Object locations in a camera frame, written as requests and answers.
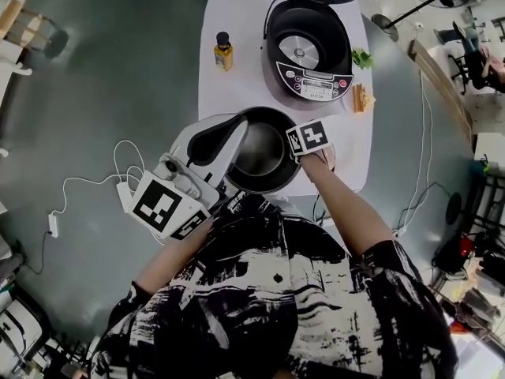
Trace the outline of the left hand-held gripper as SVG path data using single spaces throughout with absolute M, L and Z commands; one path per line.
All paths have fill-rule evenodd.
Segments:
M 243 114 L 219 114 L 186 126 L 131 200 L 131 216 L 160 240 L 183 240 L 210 218 L 218 190 L 245 139 Z

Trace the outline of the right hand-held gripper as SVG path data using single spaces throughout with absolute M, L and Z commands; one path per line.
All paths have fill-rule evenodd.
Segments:
M 308 155 L 330 146 L 324 122 L 314 119 L 286 131 L 293 157 Z

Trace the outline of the person's right hand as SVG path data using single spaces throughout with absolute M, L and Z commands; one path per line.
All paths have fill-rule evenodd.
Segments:
M 331 146 L 318 149 L 312 155 L 326 165 L 330 171 L 335 170 L 335 152 Z

